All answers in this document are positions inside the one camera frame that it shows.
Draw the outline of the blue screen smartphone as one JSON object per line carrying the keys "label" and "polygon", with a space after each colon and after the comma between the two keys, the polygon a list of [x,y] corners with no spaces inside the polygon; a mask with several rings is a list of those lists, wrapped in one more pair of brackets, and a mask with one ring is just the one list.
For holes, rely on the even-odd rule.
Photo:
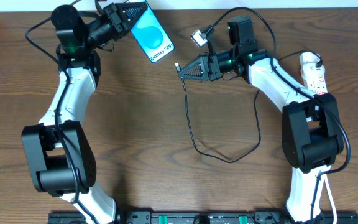
{"label": "blue screen smartphone", "polygon": [[175,49],[172,40],[146,0],[147,10],[132,28],[131,33],[151,63],[156,63]]}

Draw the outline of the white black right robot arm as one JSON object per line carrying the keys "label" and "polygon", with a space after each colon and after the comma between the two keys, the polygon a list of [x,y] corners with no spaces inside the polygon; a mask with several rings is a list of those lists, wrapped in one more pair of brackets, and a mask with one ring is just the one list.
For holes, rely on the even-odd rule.
{"label": "white black right robot arm", "polygon": [[234,72],[264,93],[282,114],[282,149],[292,166],[291,191],[285,208],[292,223],[318,223],[319,201],[327,176],[343,171],[351,158],[349,138],[340,119],[335,97],[319,94],[297,82],[280,66],[272,52],[258,47],[249,16],[227,23],[232,48],[217,52],[212,41],[214,26],[191,35],[208,52],[184,68],[176,66],[182,82],[215,81]]}

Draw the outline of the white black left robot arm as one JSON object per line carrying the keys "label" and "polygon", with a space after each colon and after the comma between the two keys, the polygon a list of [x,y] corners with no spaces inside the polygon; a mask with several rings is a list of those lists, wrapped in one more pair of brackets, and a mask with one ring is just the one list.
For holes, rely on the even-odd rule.
{"label": "white black left robot arm", "polygon": [[22,144],[35,189],[70,202],[87,223],[127,221],[96,180],[82,123],[101,75],[98,51],[126,36],[147,9],[145,2],[112,3],[96,12],[64,4],[49,19],[60,41],[52,56],[60,82],[45,115],[24,127]]}

